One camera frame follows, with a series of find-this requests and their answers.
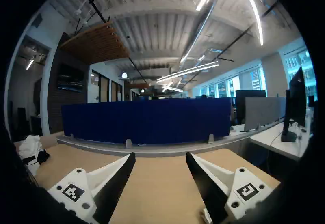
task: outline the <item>cable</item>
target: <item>cable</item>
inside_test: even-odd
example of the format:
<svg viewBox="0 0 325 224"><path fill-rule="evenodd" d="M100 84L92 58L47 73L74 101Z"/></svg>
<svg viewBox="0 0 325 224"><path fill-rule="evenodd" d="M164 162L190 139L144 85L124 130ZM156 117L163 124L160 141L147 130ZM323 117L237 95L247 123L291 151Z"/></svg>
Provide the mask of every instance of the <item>cable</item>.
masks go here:
<svg viewBox="0 0 325 224"><path fill-rule="evenodd" d="M280 136L280 134L282 134L283 133L283 131L284 131L284 129L282 129L282 131L272 140L272 142L271 142L271 144L270 144L270 148L269 148L269 151L267 152L267 158L266 158L266 167L267 167L267 171L269 172L269 175L271 175L272 176L272 174L271 174L271 171L270 171L270 165L269 165L269 156L270 156L270 151L271 151L271 146L272 146L272 144L273 144L273 142L276 140L276 138L277 137L279 137Z"/></svg>

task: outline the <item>white cloth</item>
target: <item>white cloth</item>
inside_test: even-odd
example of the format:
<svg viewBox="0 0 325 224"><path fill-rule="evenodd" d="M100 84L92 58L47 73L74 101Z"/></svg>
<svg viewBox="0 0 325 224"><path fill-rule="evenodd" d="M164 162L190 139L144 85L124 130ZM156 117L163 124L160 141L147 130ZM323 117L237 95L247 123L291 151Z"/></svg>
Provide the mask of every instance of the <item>white cloth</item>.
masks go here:
<svg viewBox="0 0 325 224"><path fill-rule="evenodd" d="M20 158L25 159L35 156L35 160L32 160L28 165L37 162L38 152L42 150L42 143L39 141L39 135L28 135L19 147Z"/></svg>

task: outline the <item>computer monitor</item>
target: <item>computer monitor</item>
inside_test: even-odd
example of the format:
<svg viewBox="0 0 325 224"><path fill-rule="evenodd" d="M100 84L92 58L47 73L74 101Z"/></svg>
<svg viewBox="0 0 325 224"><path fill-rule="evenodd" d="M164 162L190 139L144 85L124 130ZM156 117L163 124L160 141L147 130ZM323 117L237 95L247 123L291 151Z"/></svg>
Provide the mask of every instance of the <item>computer monitor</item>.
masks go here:
<svg viewBox="0 0 325 224"><path fill-rule="evenodd" d="M306 104L306 87L302 67L300 67L289 83L289 90L286 91L286 115L284 117L281 141L296 141L296 133L288 131L289 122L292 119L299 125L305 126Z"/></svg>
<svg viewBox="0 0 325 224"><path fill-rule="evenodd" d="M236 91L236 108L237 121L243 123L245 119L245 98L246 97L266 97L264 90L237 90Z"/></svg>

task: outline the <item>ceiling beam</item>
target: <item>ceiling beam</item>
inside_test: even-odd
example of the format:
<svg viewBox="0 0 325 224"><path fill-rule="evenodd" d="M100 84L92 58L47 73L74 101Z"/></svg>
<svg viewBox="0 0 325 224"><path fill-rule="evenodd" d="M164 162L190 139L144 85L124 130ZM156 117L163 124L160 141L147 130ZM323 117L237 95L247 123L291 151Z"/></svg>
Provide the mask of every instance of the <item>ceiling beam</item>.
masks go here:
<svg viewBox="0 0 325 224"><path fill-rule="evenodd" d="M192 2L170 1L170 0L151 0L141 1L137 3L128 3L126 5L117 6L103 12L104 17L111 16L115 19L122 19L126 17L139 16L153 13L177 13L198 16L199 12ZM234 14L227 10L215 7L210 18L223 22L238 30L244 31L248 24L248 20L244 16ZM100 22L98 17L94 18L91 24Z"/></svg>

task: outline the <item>exposed ductwork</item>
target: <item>exposed ductwork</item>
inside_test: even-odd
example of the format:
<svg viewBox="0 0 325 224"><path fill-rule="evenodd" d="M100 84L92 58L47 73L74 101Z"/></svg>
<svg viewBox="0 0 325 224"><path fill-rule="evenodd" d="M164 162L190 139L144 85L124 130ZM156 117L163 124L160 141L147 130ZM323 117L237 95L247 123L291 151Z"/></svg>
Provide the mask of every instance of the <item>exposed ductwork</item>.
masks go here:
<svg viewBox="0 0 325 224"><path fill-rule="evenodd" d="M186 46L186 49L185 49L185 52L183 53L182 55L182 59L180 61L180 69L179 71L182 70L183 66L184 66L184 63L186 62L186 59L188 57L188 55L190 54L192 48L194 47L195 43L197 42L205 24L206 24L206 21L208 20L209 16L211 15L214 7L216 6L216 3L217 3L218 0L214 0L213 2L210 2L210 7L208 7L202 14L201 16L201 20L199 22L199 25L197 27L197 31L196 33L193 35L193 38L191 39L191 41L188 43L188 45Z"/></svg>

